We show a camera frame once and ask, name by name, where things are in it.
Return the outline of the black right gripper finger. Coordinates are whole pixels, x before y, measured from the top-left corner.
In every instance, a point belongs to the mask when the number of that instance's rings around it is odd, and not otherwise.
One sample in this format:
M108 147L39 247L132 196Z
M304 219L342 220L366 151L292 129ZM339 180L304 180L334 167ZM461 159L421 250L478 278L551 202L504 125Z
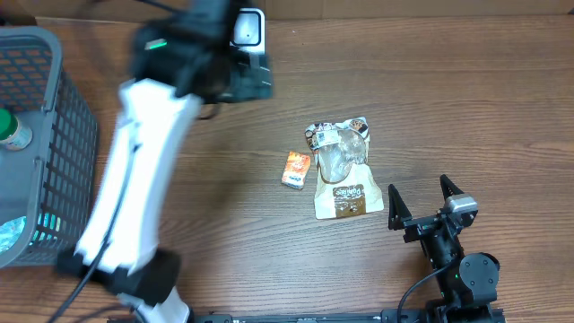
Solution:
M388 229L397 231L404 228L404 223L413 219L399 191L393 184L388 186L389 216Z
M442 174L439 177L439 183L444 200L447 200L451 196L462 195L464 193L446 174Z

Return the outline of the brown white snack pouch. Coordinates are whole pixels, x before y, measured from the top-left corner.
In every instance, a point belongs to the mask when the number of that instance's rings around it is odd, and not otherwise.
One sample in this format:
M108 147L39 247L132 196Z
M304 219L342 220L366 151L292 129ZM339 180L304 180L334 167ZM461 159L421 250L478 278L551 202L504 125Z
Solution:
M314 123L304 135L317 166L317 219L334 220L384 209L382 191L369 166L366 118Z

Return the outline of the orange Kleenex tissue pack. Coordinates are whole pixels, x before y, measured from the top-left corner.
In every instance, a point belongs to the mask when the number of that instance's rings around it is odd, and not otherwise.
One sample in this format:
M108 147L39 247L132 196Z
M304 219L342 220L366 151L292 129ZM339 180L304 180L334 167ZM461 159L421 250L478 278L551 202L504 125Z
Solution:
M282 174L282 183L291 188L303 189L309 167L308 155L289 152Z

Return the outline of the green lid jar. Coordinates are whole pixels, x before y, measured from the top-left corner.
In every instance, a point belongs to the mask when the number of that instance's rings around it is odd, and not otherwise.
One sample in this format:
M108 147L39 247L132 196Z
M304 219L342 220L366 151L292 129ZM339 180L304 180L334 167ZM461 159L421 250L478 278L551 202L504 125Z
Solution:
M1 145L10 151L25 149L32 141L33 133L16 115L1 109Z

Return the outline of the teal wet wipes pack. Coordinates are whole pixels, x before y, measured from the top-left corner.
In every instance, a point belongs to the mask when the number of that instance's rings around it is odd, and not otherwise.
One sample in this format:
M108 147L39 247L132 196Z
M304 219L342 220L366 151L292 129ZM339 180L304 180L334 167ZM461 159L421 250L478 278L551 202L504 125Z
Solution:
M0 226L0 253L9 250L20 238L26 226L26 217L21 216Z

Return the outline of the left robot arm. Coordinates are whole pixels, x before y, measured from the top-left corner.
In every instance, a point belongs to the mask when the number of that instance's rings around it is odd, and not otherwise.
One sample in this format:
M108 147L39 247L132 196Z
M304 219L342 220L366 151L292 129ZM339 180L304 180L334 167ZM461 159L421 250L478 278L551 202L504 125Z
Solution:
M271 97L265 16L249 1L194 1L138 29L132 55L91 217L56 269L101 284L142 322L191 322L176 287L180 256L159 246L161 209L201 108Z

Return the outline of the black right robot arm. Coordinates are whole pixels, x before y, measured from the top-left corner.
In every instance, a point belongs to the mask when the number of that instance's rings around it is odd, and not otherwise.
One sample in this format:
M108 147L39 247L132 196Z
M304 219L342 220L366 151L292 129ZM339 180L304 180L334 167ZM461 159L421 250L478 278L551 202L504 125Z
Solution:
M505 320L497 300L500 262L489 253L464 252L458 235L478 214L474 197L456 186L445 174L439 178L444 205L434 214L414 218L394 185L388 186L388 229L403 231L406 243L418 241L432 272L412 285L395 310L382 312L385 322L490 323ZM425 307L407 310L406 301L418 287L435 279L440 297Z

